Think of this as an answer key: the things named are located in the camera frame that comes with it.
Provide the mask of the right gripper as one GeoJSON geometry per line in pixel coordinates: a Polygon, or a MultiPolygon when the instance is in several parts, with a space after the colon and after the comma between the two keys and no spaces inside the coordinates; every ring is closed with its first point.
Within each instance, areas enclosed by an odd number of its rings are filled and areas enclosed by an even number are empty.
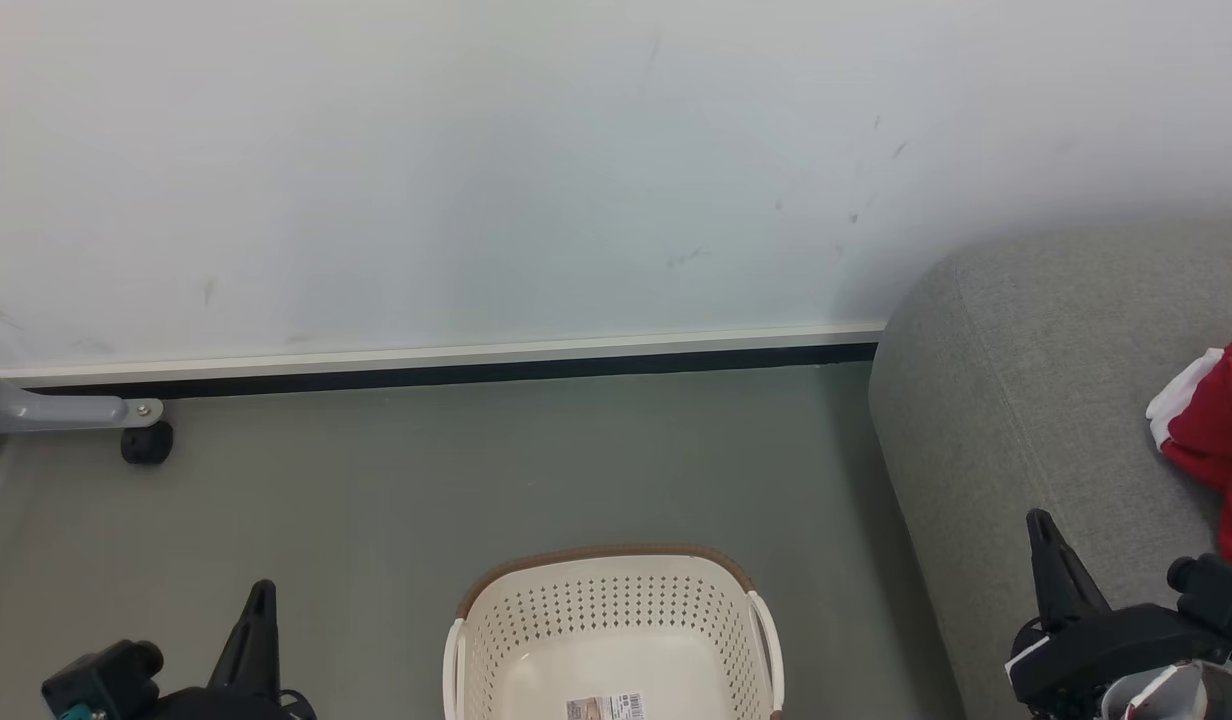
{"type": "Polygon", "coordinates": [[[1011,692],[1035,719],[1099,719],[1108,682],[1093,674],[1093,632],[1112,607],[1050,512],[1027,510],[1026,525],[1039,616],[1014,639],[1011,692]]]}

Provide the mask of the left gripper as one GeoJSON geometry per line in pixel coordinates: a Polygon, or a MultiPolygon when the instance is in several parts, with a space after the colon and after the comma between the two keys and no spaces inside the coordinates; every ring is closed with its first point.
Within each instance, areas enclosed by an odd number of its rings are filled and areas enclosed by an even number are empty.
{"type": "Polygon", "coordinates": [[[217,665],[209,690],[277,702],[286,719],[315,720],[314,706],[294,689],[281,690],[277,589],[270,579],[255,582],[233,626],[217,665]]]}

